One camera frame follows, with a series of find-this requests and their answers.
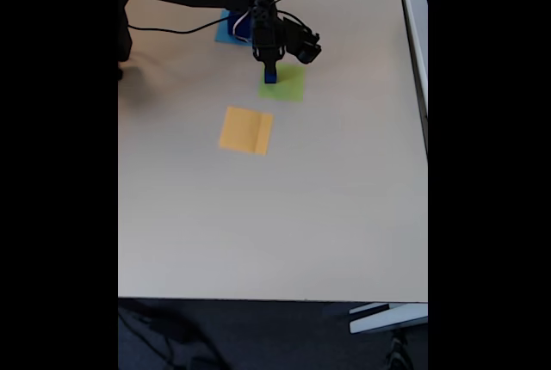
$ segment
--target sticky note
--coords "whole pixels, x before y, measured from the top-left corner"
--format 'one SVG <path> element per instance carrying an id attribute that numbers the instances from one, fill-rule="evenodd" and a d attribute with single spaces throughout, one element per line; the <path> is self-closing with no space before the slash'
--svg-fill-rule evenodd
<path id="1" fill-rule="evenodd" d="M 220 19 L 222 17 L 228 17 L 229 15 L 230 15 L 229 11 L 222 10 Z M 216 35 L 214 36 L 214 41 L 218 41 L 219 43 L 230 43 L 232 45 L 238 45 L 238 46 L 252 46 L 252 43 L 236 39 L 235 37 L 228 34 L 226 22 L 218 23 L 218 28 L 216 29 Z"/>
<path id="2" fill-rule="evenodd" d="M 305 67 L 278 62 L 275 64 L 275 68 L 277 83 L 264 83 L 263 71 L 258 86 L 258 95 L 277 101 L 302 102 Z"/>
<path id="3" fill-rule="evenodd" d="M 228 107 L 220 135 L 220 148 L 266 155 L 272 114 Z"/>

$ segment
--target dark carpet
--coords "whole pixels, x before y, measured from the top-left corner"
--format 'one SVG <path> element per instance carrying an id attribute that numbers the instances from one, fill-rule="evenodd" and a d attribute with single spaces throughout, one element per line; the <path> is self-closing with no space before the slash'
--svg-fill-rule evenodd
<path id="1" fill-rule="evenodd" d="M 195 322 L 214 342 L 232 370 L 383 370 L 392 334 L 351 335 L 350 318 L 335 304 L 279 301 L 141 300 L 177 311 Z M 340 307 L 345 311 L 345 303 Z M 152 345 L 167 354 L 163 337 L 149 331 L 127 311 L 121 314 Z M 428 324 L 404 329 L 415 370 L 427 370 Z M 210 357 L 200 343 L 172 343 L 175 363 Z M 119 320 L 119 369 L 167 370 Z"/>

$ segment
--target white table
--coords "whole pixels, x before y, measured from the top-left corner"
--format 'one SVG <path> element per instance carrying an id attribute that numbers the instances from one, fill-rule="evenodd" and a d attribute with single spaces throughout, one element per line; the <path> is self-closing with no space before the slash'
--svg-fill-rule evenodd
<path id="1" fill-rule="evenodd" d="M 131 30 L 120 297 L 427 301 L 427 157 L 401 1 L 278 7 L 321 36 L 303 103 L 259 98 L 262 64 L 215 28 Z M 127 14 L 189 29 L 220 11 L 131 0 Z M 228 106 L 274 115 L 265 157 L 218 148 Z"/>
<path id="2" fill-rule="evenodd" d="M 404 0 L 409 18 L 414 56 L 417 59 L 424 106 L 429 114 L 429 4 L 427 0 Z"/>

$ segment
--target green sticky note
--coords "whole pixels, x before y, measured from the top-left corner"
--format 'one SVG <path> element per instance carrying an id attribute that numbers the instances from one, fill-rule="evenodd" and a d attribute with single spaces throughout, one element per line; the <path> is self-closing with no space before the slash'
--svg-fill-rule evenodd
<path id="1" fill-rule="evenodd" d="M 277 83 L 264 83 L 264 73 L 260 78 L 258 96 L 277 101 L 302 102 L 304 94 L 304 66 L 277 63 Z"/>

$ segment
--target orange sticky note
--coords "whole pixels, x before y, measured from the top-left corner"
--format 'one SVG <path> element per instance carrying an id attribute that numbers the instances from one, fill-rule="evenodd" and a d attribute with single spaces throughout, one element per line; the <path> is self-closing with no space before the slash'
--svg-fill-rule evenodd
<path id="1" fill-rule="evenodd" d="M 228 107 L 220 148 L 266 155 L 273 119 L 272 114 Z"/>

